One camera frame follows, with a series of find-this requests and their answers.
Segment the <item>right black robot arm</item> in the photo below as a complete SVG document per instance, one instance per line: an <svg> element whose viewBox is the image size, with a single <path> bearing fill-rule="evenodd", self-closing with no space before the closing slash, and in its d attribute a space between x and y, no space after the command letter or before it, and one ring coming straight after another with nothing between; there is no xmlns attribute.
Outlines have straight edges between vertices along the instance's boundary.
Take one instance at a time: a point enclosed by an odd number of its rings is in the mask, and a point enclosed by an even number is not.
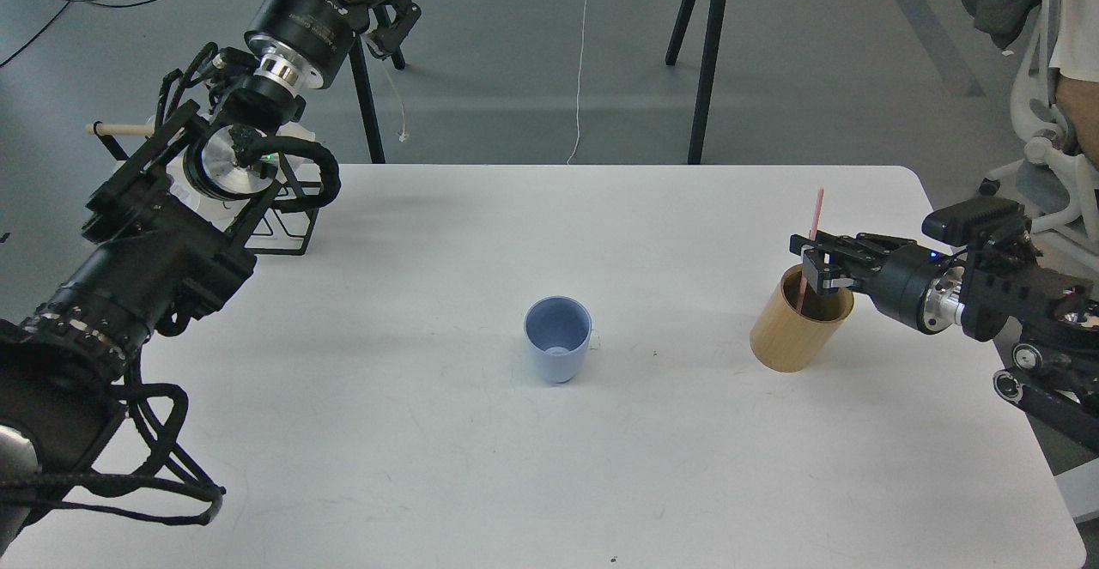
<svg viewBox="0 0 1099 569"><path fill-rule="evenodd" d="M874 233L793 235L809 287L867 295L876 310L926 335L956 326L988 342L1020 326L1011 361L993 373L1002 400L1096 451L1096 300L1092 284L1042 268L1025 233L974 236L955 253Z"/></svg>

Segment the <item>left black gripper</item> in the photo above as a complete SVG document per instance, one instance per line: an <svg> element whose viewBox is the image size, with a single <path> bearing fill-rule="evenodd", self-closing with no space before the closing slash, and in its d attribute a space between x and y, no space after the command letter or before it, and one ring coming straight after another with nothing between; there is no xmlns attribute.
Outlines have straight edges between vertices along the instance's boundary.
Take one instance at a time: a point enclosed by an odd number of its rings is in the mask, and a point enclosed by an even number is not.
<svg viewBox="0 0 1099 569"><path fill-rule="evenodd" d="M377 25L365 34L368 51L374 59L396 57L422 15L421 5L397 0L370 11ZM264 0L245 41L258 56L271 46L289 52L301 60L308 88L328 88L369 22L368 0Z"/></svg>

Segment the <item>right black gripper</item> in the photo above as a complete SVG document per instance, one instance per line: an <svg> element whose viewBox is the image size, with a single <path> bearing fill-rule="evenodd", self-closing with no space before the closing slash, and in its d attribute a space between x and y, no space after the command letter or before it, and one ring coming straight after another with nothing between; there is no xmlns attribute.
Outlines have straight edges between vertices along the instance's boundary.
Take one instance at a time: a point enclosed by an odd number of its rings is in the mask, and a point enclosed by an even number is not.
<svg viewBox="0 0 1099 569"><path fill-rule="evenodd" d="M867 295L882 315L926 335L958 322L962 268L953 256L923 247L915 239L829 233L817 233L815 239L810 239L792 235L790 252L801 256L802 276L817 295L851 288Z"/></svg>

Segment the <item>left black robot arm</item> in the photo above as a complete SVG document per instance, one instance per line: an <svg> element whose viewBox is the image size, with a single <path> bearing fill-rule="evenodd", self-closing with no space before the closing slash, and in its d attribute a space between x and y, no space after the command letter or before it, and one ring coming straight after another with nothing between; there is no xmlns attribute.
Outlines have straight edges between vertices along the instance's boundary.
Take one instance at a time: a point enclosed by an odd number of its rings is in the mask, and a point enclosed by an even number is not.
<svg viewBox="0 0 1099 569"><path fill-rule="evenodd" d="M207 44L160 83L145 143L89 198L95 252L49 300L3 321L3 546L51 511L154 490L196 499L204 525L225 495L179 444L180 386L145 383L153 335L220 311L252 276L248 239L268 212L310 214L341 190L333 153L284 136L306 88L328 88L349 54L396 56L422 14L413 0L264 0L245 51Z"/></svg>

